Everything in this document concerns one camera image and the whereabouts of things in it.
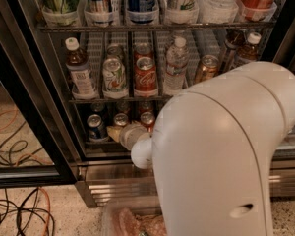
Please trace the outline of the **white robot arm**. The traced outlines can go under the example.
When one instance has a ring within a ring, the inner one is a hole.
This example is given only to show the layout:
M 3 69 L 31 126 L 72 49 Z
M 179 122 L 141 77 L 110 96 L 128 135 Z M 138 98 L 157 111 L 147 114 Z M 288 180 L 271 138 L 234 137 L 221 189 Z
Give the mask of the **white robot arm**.
M 295 76 L 252 62 L 181 90 L 119 135 L 154 173 L 168 236 L 273 236 L 269 172 L 295 126 Z

